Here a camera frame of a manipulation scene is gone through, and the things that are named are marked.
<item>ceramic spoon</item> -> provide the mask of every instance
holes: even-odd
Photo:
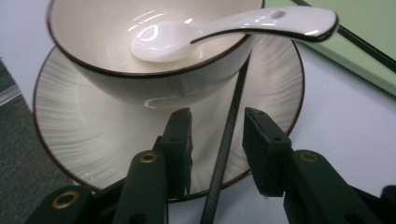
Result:
[[[328,39],[338,27],[337,15],[317,7],[270,7],[233,15],[201,27],[166,21],[152,25],[133,40],[138,59],[167,63],[189,56],[211,37],[230,33],[282,35],[307,42]]]

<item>gray floor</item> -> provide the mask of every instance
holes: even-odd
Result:
[[[0,62],[0,92],[14,85]],[[21,97],[0,107],[0,223],[23,223],[50,192],[72,181],[37,138],[33,114]]]

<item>white tabletop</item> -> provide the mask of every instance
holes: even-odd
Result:
[[[40,67],[54,46],[48,0],[0,0],[0,57],[33,108]],[[294,149],[322,154],[345,181],[379,196],[396,185],[396,98],[299,44],[305,70]],[[170,205],[170,223],[199,223],[205,199]],[[263,198],[251,177],[221,192],[215,223],[288,223],[282,199]]]

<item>white plate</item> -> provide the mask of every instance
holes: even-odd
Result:
[[[191,196],[208,190],[236,77],[209,98],[191,105]],[[249,174],[242,148],[245,107],[265,111],[289,133],[304,98],[304,72],[293,43],[257,38],[224,176],[227,187]],[[124,178],[133,156],[152,149],[174,110],[127,105],[94,87],[54,48],[35,87],[35,122],[52,159],[78,183],[103,189]]]

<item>ceramic bowl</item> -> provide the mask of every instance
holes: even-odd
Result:
[[[202,25],[260,7],[263,0],[52,0],[48,26],[56,47],[100,90],[136,105],[177,108],[236,75],[253,36],[226,35],[172,63],[138,60],[130,50],[134,36],[162,21]]]

